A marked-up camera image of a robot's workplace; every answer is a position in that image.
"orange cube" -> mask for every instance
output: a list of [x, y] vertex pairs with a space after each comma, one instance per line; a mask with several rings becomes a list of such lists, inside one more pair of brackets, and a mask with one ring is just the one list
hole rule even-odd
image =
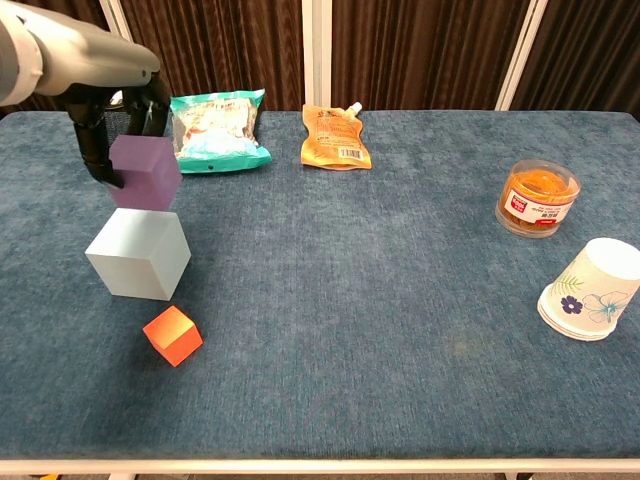
[[142, 330], [151, 345], [174, 367], [203, 343], [196, 325], [174, 306], [167, 308]]

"upside-down cup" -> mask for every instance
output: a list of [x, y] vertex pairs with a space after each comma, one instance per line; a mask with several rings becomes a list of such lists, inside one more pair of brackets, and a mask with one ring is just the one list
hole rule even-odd
[[613, 238], [590, 240], [538, 300], [554, 330], [576, 340], [602, 340], [613, 332], [640, 286], [640, 251]]

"table edge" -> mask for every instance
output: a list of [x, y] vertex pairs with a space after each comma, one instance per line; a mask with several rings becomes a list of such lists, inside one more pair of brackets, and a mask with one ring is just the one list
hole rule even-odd
[[409, 474], [640, 472], [640, 458], [495, 458], [366, 460], [0, 460], [0, 474]]

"food container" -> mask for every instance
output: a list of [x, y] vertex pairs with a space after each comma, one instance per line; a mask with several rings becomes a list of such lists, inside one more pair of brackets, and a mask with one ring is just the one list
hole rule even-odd
[[496, 218], [509, 231], [531, 238], [553, 235], [580, 193], [580, 181], [549, 160], [516, 163], [496, 204]]

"table leg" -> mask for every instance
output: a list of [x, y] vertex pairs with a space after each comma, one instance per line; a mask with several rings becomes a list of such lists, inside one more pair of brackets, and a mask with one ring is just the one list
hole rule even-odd
[[533, 473], [498, 473], [496, 474], [496, 480], [531, 480]]

